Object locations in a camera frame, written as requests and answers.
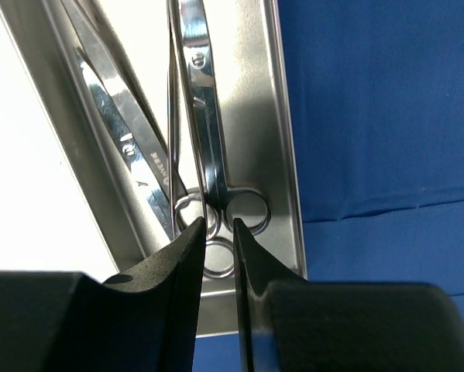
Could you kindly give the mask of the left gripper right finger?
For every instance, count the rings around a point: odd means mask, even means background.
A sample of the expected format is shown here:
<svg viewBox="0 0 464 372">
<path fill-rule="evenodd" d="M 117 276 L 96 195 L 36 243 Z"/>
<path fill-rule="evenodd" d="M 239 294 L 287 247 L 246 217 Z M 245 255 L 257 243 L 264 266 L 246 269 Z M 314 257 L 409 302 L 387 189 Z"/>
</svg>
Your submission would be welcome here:
<svg viewBox="0 0 464 372">
<path fill-rule="evenodd" d="M 233 222 L 244 371 L 464 371 L 464 321 L 425 283 L 310 282 Z"/>
</svg>

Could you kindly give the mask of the metal pointed tweezers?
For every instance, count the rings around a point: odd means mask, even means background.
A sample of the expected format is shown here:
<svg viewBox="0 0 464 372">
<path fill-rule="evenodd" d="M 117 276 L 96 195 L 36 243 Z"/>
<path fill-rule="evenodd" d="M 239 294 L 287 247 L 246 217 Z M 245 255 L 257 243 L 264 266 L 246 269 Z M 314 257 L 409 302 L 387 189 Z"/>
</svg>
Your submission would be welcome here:
<svg viewBox="0 0 464 372">
<path fill-rule="evenodd" d="M 156 123 L 143 112 L 106 43 L 77 1 L 62 5 L 81 43 L 81 73 L 95 107 L 137 184 L 169 239 L 177 236 L 171 204 L 169 159 Z"/>
</svg>

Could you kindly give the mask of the blue surgical cloth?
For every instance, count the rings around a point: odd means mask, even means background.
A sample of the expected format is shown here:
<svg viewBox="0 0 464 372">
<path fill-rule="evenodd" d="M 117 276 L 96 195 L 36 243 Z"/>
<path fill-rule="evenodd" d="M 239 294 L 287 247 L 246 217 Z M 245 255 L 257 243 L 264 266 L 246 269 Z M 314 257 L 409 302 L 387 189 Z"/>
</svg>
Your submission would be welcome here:
<svg viewBox="0 0 464 372">
<path fill-rule="evenodd" d="M 464 1 L 275 2 L 297 275 L 431 284 L 464 321 Z M 198 370 L 241 366 L 239 328 L 195 353 Z"/>
</svg>

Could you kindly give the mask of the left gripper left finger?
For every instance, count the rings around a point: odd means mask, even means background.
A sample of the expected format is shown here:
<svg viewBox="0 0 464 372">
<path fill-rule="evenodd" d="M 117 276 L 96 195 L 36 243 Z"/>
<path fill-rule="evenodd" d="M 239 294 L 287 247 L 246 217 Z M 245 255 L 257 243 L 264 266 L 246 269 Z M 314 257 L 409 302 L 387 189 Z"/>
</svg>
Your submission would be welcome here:
<svg viewBox="0 0 464 372">
<path fill-rule="evenodd" d="M 104 282 L 0 271 L 0 371 L 189 371 L 205 221 Z"/>
</svg>

